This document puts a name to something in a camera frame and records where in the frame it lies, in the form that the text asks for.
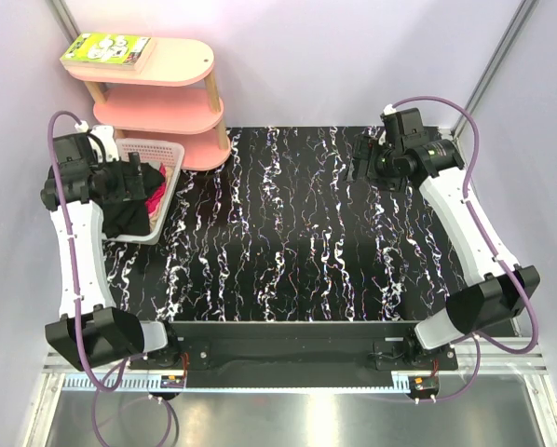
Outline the black printed t shirt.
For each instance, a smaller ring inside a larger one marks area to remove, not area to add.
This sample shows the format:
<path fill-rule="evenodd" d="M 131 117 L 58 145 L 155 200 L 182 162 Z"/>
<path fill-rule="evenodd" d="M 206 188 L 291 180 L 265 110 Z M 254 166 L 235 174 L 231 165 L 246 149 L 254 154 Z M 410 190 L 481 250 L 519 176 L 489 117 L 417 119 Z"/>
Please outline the black printed t shirt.
<path fill-rule="evenodd" d="M 143 237 L 150 234 L 145 201 L 165 181 L 165 176 L 159 171 L 161 165 L 163 164 L 156 163 L 153 167 L 150 163 L 142 163 L 146 199 L 102 206 L 102 231 L 108 238 L 124 235 Z"/>

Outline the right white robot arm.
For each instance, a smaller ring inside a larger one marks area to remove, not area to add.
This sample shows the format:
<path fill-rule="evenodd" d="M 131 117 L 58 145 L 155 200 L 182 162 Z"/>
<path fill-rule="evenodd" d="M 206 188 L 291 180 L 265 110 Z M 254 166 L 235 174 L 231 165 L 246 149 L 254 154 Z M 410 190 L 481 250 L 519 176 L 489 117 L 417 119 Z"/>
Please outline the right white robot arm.
<path fill-rule="evenodd" d="M 530 299 L 540 275 L 534 266 L 521 265 L 496 233 L 469 187 L 473 166 L 452 141 L 431 140 L 416 108 L 389 105 L 381 119 L 381 136 L 355 142 L 347 181 L 363 178 L 389 193 L 414 187 L 441 221 L 465 280 L 443 310 L 415 324 L 394 349 L 394 361 L 420 370 L 455 341 L 522 313 L 532 315 Z"/>

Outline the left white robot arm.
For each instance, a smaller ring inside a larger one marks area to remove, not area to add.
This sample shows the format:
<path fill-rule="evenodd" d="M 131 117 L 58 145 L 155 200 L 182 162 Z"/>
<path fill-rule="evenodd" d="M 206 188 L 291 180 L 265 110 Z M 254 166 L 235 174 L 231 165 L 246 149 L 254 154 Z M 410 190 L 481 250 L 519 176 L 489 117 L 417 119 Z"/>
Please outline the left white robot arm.
<path fill-rule="evenodd" d="M 182 347 L 167 321 L 141 321 L 116 306 L 105 272 L 107 237 L 149 238 L 146 201 L 163 183 L 138 154 L 119 157 L 112 133 L 76 120 L 48 136 L 51 166 L 40 197 L 59 241 L 61 304 L 45 327 L 48 344 L 79 371 L 141 355 L 174 367 Z"/>

